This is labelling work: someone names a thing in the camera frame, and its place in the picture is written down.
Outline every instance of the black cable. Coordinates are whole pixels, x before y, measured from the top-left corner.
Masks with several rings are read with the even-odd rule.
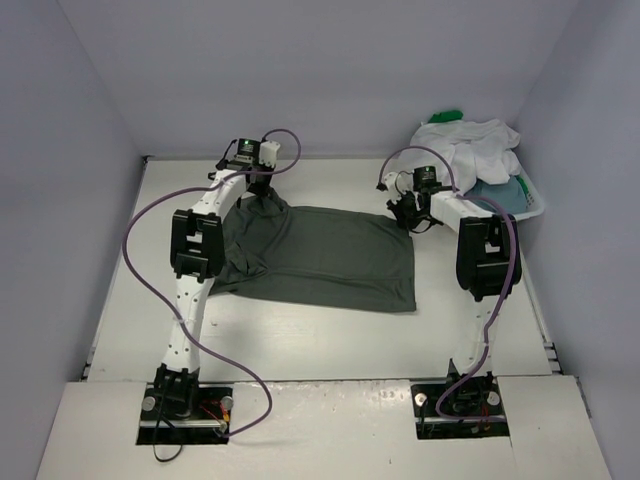
[[[420,407],[420,438],[424,437],[424,417],[427,414],[427,401]]]
[[[425,233],[425,232],[428,232],[429,230],[431,230],[431,227],[433,227],[434,225],[435,225],[435,223],[430,223],[429,226],[427,228],[425,228],[424,230],[417,231],[417,230],[414,230],[414,229],[410,228],[409,231],[411,233],[417,233],[417,234]]]
[[[237,138],[234,138],[233,140],[231,140],[231,143],[229,143],[229,146],[224,151],[224,155],[222,156],[222,160],[226,160],[227,159],[227,154],[229,153],[229,150],[231,150],[231,147],[233,147],[233,144],[236,143],[237,141],[238,141]]]
[[[180,449],[173,456],[169,458],[160,458],[158,456],[158,453],[156,452],[156,440],[158,438],[158,429],[160,428],[160,420],[164,421],[164,423],[166,423],[170,429],[176,428],[176,426],[173,423],[171,423],[163,414],[164,399],[167,398],[167,390],[169,389],[169,383],[171,382],[170,381],[166,382],[164,390],[162,391],[162,399],[160,400],[160,406],[158,407],[158,418],[156,420],[156,426],[153,428],[153,435],[151,437],[151,446],[153,447],[153,456],[156,457],[156,460],[160,463],[168,463],[175,460],[176,458],[178,458],[178,455],[182,453],[182,449],[184,448],[184,445],[180,444]]]

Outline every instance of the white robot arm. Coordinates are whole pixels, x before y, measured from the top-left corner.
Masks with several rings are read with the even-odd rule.
[[[213,178],[211,191],[189,210],[176,210],[173,215],[171,265],[176,274],[176,307],[180,321],[197,340],[209,291],[225,263],[222,222],[246,192],[269,193],[270,176],[251,172],[273,172],[279,150],[280,144],[274,141],[240,139],[234,159],[223,158],[215,174],[209,175]],[[189,414],[198,389],[199,369],[199,350],[176,321],[154,380],[154,388],[166,393],[173,403],[173,412]]]
[[[459,375],[469,374],[487,346],[484,327],[505,281],[510,248],[505,222],[475,203],[462,200],[450,187],[443,187],[436,181],[434,167],[418,168],[410,177],[390,172],[378,188],[388,192],[387,207],[400,227],[413,231],[426,221],[430,225],[447,225],[458,234],[458,283],[471,292],[475,304],[473,318],[465,319],[463,338],[451,361]],[[514,219],[512,225],[517,231]],[[516,236],[516,269],[511,286],[518,283],[520,277]],[[473,373],[475,377],[485,376],[492,370],[497,320],[489,329],[489,354],[481,368]]]

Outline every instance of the gray wall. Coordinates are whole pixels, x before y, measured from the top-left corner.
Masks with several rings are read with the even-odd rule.
[[[79,377],[140,177],[54,0],[0,2],[0,471],[37,472]]]
[[[462,107],[514,120],[577,0],[60,0],[145,153],[293,126],[384,155]]]
[[[522,238],[617,480],[640,477],[640,3],[583,0],[517,121],[547,202]]]

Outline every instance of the white tabletop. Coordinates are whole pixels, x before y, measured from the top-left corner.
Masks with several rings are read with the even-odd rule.
[[[262,424],[168,464],[135,445],[145,384],[68,384],[38,480],[610,480],[574,378],[499,384],[510,438],[418,441],[407,381],[280,383]],[[231,429],[264,411],[255,384],[233,396]]]
[[[375,189],[379,160],[303,160],[272,185],[291,205],[312,205],[390,215]],[[136,209],[188,186],[207,185],[212,161],[151,161]],[[173,199],[144,217],[131,238],[131,257],[142,274],[170,298],[171,215],[198,194]],[[446,227],[414,237],[418,310],[372,313],[210,297],[202,341],[272,381],[441,378],[446,376],[465,322],[471,295],[455,277],[456,235]],[[98,336],[89,381],[150,381],[169,338],[171,313],[121,262]],[[494,350],[497,375],[551,373],[524,280],[504,305]],[[202,356],[201,381],[247,377]]]

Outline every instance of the green cloth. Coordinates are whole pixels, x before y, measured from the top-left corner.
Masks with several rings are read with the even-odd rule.
[[[291,207],[271,191],[224,220],[212,294],[377,312],[415,311],[413,242],[381,215]]]
[[[434,113],[427,123],[448,123],[455,120],[462,120],[464,113],[461,110],[447,110]]]

